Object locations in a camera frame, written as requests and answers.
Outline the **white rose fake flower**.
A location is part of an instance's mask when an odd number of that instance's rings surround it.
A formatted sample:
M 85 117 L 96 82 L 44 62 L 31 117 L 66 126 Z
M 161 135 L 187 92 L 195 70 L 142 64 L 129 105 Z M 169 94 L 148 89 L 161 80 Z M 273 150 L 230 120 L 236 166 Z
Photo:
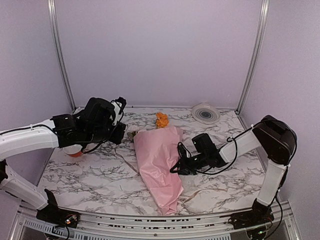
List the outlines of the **white rose fake flower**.
M 137 125 L 131 125 L 127 128 L 126 134 L 129 138 L 133 138 L 135 135 L 137 135 L 140 132 L 144 132 L 147 129 L 145 129 L 142 126 L 137 126 Z

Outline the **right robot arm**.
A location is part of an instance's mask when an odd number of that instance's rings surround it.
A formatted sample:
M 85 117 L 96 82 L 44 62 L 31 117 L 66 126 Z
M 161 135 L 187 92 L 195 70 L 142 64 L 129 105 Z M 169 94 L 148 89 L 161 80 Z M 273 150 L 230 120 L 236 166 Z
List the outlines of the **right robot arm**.
M 258 123 L 217 147 L 208 133 L 201 133 L 192 139 L 197 151 L 192 155 L 179 142 L 179 159 L 170 173 L 179 175 L 204 174 L 215 176 L 229 169 L 236 160 L 256 149 L 261 149 L 267 158 L 267 167 L 262 187 L 255 198 L 247 219 L 258 224 L 267 216 L 267 208 L 274 202 L 283 186 L 289 166 L 298 148 L 297 134 L 283 121 L 266 115 Z

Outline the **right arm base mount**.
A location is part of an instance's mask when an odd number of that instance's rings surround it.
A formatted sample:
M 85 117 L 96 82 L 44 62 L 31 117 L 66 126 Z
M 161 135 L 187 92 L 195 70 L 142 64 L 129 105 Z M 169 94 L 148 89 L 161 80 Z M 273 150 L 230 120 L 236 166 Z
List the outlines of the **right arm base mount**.
M 270 205 L 263 205 L 254 200 L 251 210 L 233 213 L 228 219 L 228 223 L 233 225 L 235 230 L 253 227 L 256 225 L 265 224 L 274 220 Z

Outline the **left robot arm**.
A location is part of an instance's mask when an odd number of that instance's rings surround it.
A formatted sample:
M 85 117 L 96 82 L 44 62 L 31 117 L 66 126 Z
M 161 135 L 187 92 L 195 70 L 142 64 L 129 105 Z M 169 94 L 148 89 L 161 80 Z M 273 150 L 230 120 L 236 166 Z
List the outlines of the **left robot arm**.
M 95 151 L 106 142 L 119 145 L 126 125 L 121 122 L 127 101 L 119 97 L 112 101 L 92 97 L 84 109 L 75 114 L 61 114 L 40 123 L 1 131 L 0 133 L 0 188 L 31 204 L 53 223 L 63 219 L 53 193 L 41 189 L 17 174 L 6 162 L 8 157 L 40 149 L 79 146 L 87 154 L 87 146 Z

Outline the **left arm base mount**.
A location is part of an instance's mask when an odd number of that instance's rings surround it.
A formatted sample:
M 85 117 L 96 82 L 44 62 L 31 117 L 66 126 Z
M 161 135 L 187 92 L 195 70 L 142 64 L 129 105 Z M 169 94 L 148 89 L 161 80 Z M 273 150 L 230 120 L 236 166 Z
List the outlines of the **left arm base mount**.
M 76 228 L 79 223 L 80 213 L 58 207 L 54 194 L 48 189 L 45 189 L 44 192 L 47 195 L 47 204 L 44 208 L 37 210 L 36 218 L 58 226 Z

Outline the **tan ribbon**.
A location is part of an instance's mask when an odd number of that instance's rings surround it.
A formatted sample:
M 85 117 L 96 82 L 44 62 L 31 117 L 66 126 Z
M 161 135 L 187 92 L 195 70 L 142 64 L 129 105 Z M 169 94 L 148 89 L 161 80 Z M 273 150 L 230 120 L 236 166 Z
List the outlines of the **tan ribbon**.
M 197 189 L 197 180 L 192 175 L 170 173 L 178 161 L 178 152 L 174 149 L 153 150 L 151 153 L 125 149 L 120 156 L 141 176 L 160 208 L 176 204 L 180 196 L 187 202 L 201 190 Z

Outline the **pink wrapping paper sheet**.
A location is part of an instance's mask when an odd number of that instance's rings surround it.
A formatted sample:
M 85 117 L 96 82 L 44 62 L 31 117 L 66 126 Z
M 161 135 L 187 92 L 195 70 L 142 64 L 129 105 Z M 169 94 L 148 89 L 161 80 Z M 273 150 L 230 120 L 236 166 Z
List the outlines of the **pink wrapping paper sheet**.
M 183 130 L 175 127 L 139 131 L 133 137 L 138 170 L 163 215 L 177 212 L 182 181 L 170 169 L 178 162 Z

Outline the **orange fake flower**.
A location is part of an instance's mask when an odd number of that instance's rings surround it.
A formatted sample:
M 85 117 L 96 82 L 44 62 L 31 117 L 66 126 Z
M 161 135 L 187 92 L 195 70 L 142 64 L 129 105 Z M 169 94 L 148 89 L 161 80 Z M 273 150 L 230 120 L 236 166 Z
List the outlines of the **orange fake flower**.
M 157 129 L 166 128 L 169 125 L 169 119 L 167 114 L 164 114 L 162 112 L 157 112 L 156 118 L 157 118 L 156 119 Z

